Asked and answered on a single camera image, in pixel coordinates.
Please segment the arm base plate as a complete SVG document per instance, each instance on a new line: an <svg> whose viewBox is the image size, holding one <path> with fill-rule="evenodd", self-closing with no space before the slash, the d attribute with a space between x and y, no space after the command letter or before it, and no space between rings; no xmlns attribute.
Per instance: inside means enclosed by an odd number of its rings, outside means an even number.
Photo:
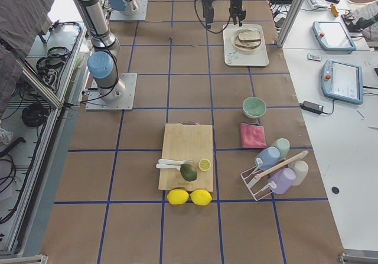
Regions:
<svg viewBox="0 0 378 264"><path fill-rule="evenodd" d="M144 21L148 7L148 0L110 0L110 20L118 22Z"/></svg>
<svg viewBox="0 0 378 264"><path fill-rule="evenodd" d="M95 88L90 92L86 102L86 110L88 111L115 111L115 110L132 110L136 81L138 75L136 73L119 73L119 81L110 94L104 89L98 89L95 80L92 80L91 88Z"/></svg>

